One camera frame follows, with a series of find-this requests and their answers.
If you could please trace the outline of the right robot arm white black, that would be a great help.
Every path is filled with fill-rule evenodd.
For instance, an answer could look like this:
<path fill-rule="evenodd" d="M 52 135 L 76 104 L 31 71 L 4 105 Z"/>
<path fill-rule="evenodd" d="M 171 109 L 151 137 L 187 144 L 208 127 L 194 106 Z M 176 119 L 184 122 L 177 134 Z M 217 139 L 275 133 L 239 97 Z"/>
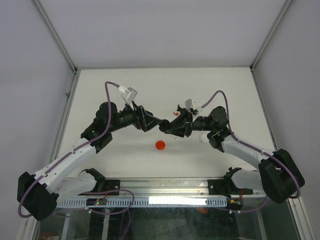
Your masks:
<path fill-rule="evenodd" d="M 245 170 L 230 167 L 221 183 L 213 185 L 220 195 L 231 197 L 243 189 L 264 192 L 273 202 L 281 204 L 298 197 L 305 179 L 290 153 L 284 149 L 264 150 L 241 140 L 231 132 L 224 107 L 214 108 L 208 116 L 193 118 L 193 112 L 180 108 L 180 115 L 173 121 L 164 120 L 160 131 L 176 137 L 189 137 L 194 131 L 206 131 L 212 148 L 233 155 L 254 167 Z"/>

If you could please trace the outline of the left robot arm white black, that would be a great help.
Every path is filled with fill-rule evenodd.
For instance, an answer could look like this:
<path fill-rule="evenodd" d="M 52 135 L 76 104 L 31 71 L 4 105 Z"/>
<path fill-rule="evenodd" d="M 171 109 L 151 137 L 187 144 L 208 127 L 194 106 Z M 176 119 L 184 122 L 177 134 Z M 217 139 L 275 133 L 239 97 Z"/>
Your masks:
<path fill-rule="evenodd" d="M 92 192 L 100 194 L 105 188 L 105 177 L 94 168 L 86 169 L 79 176 L 67 176 L 86 160 L 98 154 L 112 141 L 112 132 L 133 125 L 147 132 L 161 123 L 142 106 L 126 106 L 121 112 L 115 103 L 100 105 L 93 122 L 63 156 L 34 174 L 24 172 L 18 179 L 18 214 L 25 217 L 28 211 L 37 221 L 49 217 L 57 205 L 77 195 Z"/>

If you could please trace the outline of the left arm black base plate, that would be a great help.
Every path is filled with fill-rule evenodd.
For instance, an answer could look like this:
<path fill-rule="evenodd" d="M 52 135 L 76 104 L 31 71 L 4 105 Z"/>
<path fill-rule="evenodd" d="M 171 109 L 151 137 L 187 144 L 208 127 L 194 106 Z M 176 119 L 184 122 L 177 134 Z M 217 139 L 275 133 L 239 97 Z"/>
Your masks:
<path fill-rule="evenodd" d="M 119 190 L 121 187 L 121 181 L 119 179 L 105 179 L 98 181 L 96 186 L 92 190 L 93 193 L 107 192 L 113 190 Z"/>

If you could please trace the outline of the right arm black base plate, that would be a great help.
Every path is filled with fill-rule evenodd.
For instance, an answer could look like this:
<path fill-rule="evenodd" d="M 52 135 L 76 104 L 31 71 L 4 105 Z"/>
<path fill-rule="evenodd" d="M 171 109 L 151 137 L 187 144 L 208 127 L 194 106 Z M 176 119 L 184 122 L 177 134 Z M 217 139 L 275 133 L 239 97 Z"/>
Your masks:
<path fill-rule="evenodd" d="M 222 195 L 230 198 L 232 195 L 253 195 L 253 190 L 249 188 L 237 188 L 235 185 L 223 178 L 218 179 L 209 179 L 207 181 L 208 194 L 213 195 Z"/>

